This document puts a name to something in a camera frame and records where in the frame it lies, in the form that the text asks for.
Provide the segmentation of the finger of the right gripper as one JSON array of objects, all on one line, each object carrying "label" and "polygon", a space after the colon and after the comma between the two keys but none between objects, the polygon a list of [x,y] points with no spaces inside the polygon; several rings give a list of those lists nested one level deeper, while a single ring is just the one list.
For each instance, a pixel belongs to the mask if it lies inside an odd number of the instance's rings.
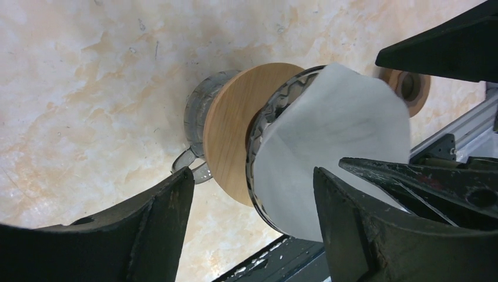
[{"label": "finger of the right gripper", "polygon": [[383,48],[376,66],[465,80],[497,82],[497,1]]},{"label": "finger of the right gripper", "polygon": [[339,166],[412,214],[462,228],[497,227],[497,171],[345,157]]}]

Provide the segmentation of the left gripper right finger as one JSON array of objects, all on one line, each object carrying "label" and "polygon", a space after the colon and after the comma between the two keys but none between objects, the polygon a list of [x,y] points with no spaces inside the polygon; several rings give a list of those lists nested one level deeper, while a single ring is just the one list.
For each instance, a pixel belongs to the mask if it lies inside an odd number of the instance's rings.
[{"label": "left gripper right finger", "polygon": [[497,232],[405,213],[322,167],[313,188],[333,281],[496,281]]}]

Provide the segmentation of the clear glass dripper cone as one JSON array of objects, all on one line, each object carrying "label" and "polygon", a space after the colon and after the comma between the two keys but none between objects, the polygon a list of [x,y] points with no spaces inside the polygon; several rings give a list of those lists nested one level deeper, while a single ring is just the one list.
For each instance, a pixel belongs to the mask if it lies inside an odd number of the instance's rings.
[{"label": "clear glass dripper cone", "polygon": [[266,128],[273,124],[290,106],[290,104],[292,104],[292,102],[294,102],[305,92],[323,68],[325,68],[324,65],[308,68],[289,78],[285,83],[277,88],[264,106],[254,115],[248,127],[248,132],[246,133],[245,147],[247,155],[245,160],[245,176],[249,197],[255,210],[257,211],[257,214],[262,218],[262,220],[272,229],[281,234],[284,234],[285,232],[270,219],[269,215],[265,211],[263,203],[254,191],[255,185],[253,166],[255,157],[259,151]]}]

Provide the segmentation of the white paper coffee filter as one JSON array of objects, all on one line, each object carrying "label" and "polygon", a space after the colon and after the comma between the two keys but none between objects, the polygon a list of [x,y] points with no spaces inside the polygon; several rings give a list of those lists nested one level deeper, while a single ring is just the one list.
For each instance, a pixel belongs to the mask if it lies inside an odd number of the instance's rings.
[{"label": "white paper coffee filter", "polygon": [[315,167],[399,207],[375,185],[340,168],[344,157],[407,163],[409,111],[384,81],[332,63],[264,131],[255,156],[255,194],[282,233],[322,241],[313,190]]}]

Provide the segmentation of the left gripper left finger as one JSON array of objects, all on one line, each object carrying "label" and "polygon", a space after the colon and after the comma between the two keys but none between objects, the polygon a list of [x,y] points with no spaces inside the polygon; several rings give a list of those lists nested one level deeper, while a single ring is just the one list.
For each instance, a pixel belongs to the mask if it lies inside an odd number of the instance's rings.
[{"label": "left gripper left finger", "polygon": [[193,200],[182,168],[70,225],[1,225],[2,281],[174,281]]}]

